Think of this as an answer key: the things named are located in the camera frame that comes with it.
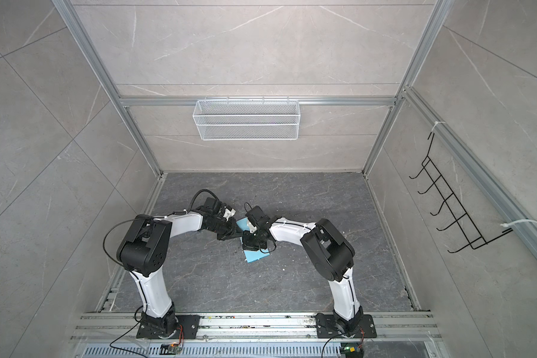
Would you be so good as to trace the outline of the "light blue paper sheet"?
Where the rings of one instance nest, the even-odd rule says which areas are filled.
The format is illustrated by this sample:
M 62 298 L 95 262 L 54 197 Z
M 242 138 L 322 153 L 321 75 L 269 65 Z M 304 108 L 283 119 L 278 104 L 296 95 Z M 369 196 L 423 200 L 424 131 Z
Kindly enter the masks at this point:
M 237 225 L 242 231 L 244 232 L 249 231 L 249 221 L 246 218 L 238 220 Z M 267 251 L 265 252 L 261 250 L 251 251 L 245 248 L 243 248 L 243 252 L 245 254 L 247 263 L 252 263 L 264 257 L 268 257 L 270 255 L 270 253 L 268 253 Z

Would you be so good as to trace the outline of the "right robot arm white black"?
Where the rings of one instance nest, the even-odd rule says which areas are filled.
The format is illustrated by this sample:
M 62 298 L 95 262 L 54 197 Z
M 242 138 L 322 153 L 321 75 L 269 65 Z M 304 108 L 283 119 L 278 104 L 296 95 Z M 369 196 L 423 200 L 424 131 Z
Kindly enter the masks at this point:
M 327 219 L 302 223 L 284 217 L 270 219 L 265 226 L 241 219 L 241 242 L 247 261 L 252 262 L 271 253 L 268 243 L 301 246 L 316 271 L 328 281 L 334 299 L 334 317 L 344 331 L 351 331 L 362 318 L 362 308 L 354 288 L 355 250 L 342 233 Z

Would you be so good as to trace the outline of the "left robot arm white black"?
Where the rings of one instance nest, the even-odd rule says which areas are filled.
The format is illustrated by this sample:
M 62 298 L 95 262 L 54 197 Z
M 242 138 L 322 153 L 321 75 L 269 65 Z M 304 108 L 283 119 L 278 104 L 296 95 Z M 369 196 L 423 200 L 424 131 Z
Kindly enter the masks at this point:
M 162 327 L 175 320 L 174 304 L 163 278 L 170 239 L 198 231 L 213 232 L 221 240 L 239 237 L 234 216 L 234 209 L 223 207 L 218 213 L 201 210 L 164 217 L 140 214 L 131 220 L 116 259 L 136 282 L 144 320 Z

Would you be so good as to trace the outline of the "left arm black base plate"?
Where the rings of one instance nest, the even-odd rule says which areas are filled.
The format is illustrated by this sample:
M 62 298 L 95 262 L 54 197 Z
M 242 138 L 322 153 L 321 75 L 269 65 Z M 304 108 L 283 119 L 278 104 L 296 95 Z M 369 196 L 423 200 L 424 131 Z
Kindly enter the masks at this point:
M 185 340 L 193 340 L 197 336 L 200 320 L 201 316 L 199 315 L 169 315 L 162 318 L 154 318 L 143 314 L 136 338 L 173 340 L 179 339 L 180 334 L 183 334 Z

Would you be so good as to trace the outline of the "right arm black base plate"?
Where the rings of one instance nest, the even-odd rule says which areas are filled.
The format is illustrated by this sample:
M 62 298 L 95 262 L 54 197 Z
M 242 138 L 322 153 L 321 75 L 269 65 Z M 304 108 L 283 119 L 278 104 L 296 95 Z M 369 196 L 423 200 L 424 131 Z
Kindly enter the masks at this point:
M 318 313 L 316 320 L 317 337 L 329 339 L 346 338 L 377 338 L 377 331 L 371 315 L 358 313 L 353 319 L 346 321 L 336 314 Z

